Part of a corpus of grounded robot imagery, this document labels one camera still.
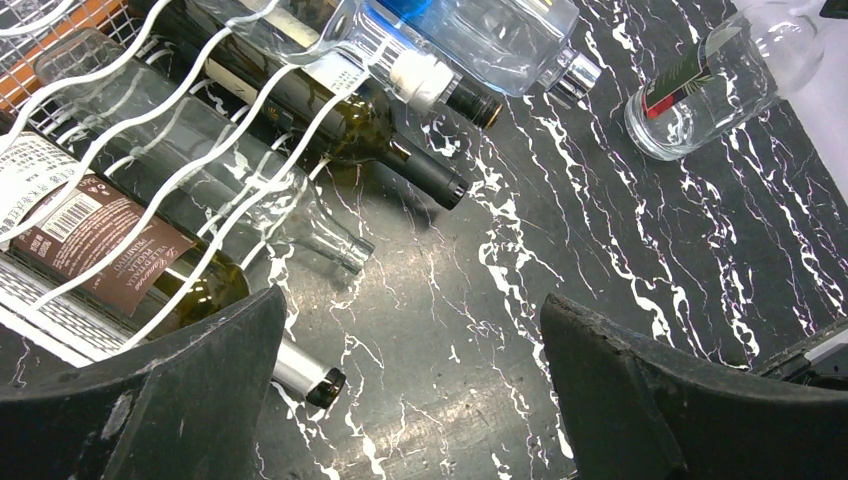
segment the bottle bottom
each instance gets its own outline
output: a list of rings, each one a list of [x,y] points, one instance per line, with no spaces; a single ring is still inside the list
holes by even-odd
[[[633,143],[639,147],[645,155],[666,162],[679,160],[692,152],[688,145],[668,145],[657,141],[648,130],[648,118],[642,112],[642,96],[644,87],[627,101],[624,109],[624,125]]]

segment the white wire rack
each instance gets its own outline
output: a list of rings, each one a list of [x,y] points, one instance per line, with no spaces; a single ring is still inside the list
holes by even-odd
[[[0,137],[0,153],[13,143],[27,121],[34,128],[48,134],[67,122],[70,118],[67,112],[62,109],[46,107],[51,96],[66,86],[102,79],[117,71],[133,55],[143,51],[145,45],[148,44],[147,37],[156,17],[170,1],[159,0],[156,6],[151,9],[147,18],[142,21],[130,17],[123,0],[3,0],[3,6],[0,7],[0,46],[2,46],[0,51],[3,52],[0,56],[0,67],[3,68],[4,75],[0,76],[0,108],[16,114],[18,119],[12,131]],[[232,34],[229,26],[241,21],[252,20],[266,13],[258,12],[249,18],[231,19],[227,23],[228,26],[218,32],[202,49],[186,79],[168,100],[145,115],[113,126],[95,139],[83,155],[75,177],[62,189],[58,196],[50,201],[48,208],[42,208],[25,222],[21,222],[16,228],[0,235],[0,243],[24,233],[46,218],[53,210],[53,208],[49,208],[49,205],[61,204],[82,178],[97,153],[111,138],[127,128],[143,124],[165,113],[180,97],[187,92],[190,93],[206,57],[218,42]],[[106,31],[114,40],[126,47],[127,53],[112,65],[97,73],[67,78],[49,86],[38,85],[33,69],[38,56],[75,30],[85,27],[96,27]],[[156,209],[165,197],[178,186],[184,177],[231,148],[259,113],[263,102],[274,85],[296,68],[299,67],[285,66],[281,68],[260,91],[253,106],[249,110],[247,108],[242,109],[233,116],[233,121],[240,121],[239,127],[209,154],[194,160],[172,175],[150,202],[149,208],[139,223],[115,250],[88,271],[78,275],[74,280],[51,289],[48,287],[50,283],[39,278],[31,269],[27,269],[10,257],[0,255],[0,306],[5,310],[5,312],[0,312],[0,323],[31,339],[74,366],[84,366],[103,360],[143,341],[144,337],[164,320],[165,316],[190,291],[191,285],[209,264],[214,253],[220,248],[224,237],[238,219],[252,205],[261,200],[275,183],[280,182],[287,175],[302,155],[323,118],[339,101],[361,86],[366,79],[366,74],[363,74],[359,81],[354,82],[347,91],[341,92],[325,105],[307,128],[300,143],[289,155],[288,161],[270,182],[267,182],[263,188],[249,197],[246,195],[247,192],[240,196],[240,198],[247,198],[242,200],[238,206],[234,206],[234,211],[228,215],[226,222],[218,228],[203,260],[189,276],[183,287],[162,311],[135,335],[122,328],[117,319],[109,317],[102,309],[86,305],[78,298],[65,294],[72,292],[74,288],[92,278],[98,271],[117,258],[141,233],[145,225],[155,215]],[[62,135],[58,139],[58,143],[61,144],[63,141],[69,140],[74,132],[75,130],[72,129]],[[314,179],[326,163],[320,163],[312,171],[310,178]],[[260,244],[253,249],[253,254],[243,263],[243,267],[247,266],[247,263],[261,250],[262,246]]]

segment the marble countertop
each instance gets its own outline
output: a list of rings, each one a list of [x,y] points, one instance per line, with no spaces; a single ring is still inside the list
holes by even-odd
[[[363,274],[301,251],[249,272],[286,290],[290,334],[348,376],[327,412],[272,385],[256,478],[566,477],[537,319],[549,292],[740,369],[844,315],[848,209],[788,105],[682,162],[646,159],[624,131],[629,94],[733,7],[577,3],[573,45],[604,67],[584,108],[509,99],[486,136],[410,115],[407,133],[472,182],[453,212],[379,165],[331,166],[323,198],[377,246]],[[8,331],[0,355],[11,384],[62,368]]]

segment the green glass bottle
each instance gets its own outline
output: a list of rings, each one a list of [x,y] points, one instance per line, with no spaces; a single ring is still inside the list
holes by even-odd
[[[129,5],[135,12],[146,13],[150,1],[131,0]],[[183,60],[194,62],[200,48],[219,28],[221,25],[202,11],[192,9],[190,3],[175,0],[157,19],[154,32],[165,37]],[[298,127],[308,125],[335,93],[356,76],[350,70],[351,65],[344,58],[330,54],[289,73],[273,89],[263,105],[263,114],[286,129],[292,122]],[[256,92],[280,66],[231,35],[213,50],[205,67],[210,78],[252,103]],[[500,113],[499,103],[479,101],[479,95],[474,92],[456,98],[465,102],[468,109],[476,109],[477,113],[469,116],[478,125],[491,126]],[[468,189],[468,182],[396,130],[390,98],[374,81],[366,81],[327,115],[310,146],[312,151],[329,154],[334,161],[383,163],[447,209],[454,208]]]

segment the white bottle cap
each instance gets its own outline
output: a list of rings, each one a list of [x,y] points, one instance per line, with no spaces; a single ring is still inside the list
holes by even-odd
[[[456,74],[434,55],[407,50],[392,65],[389,79],[410,107],[427,113],[442,97]]]

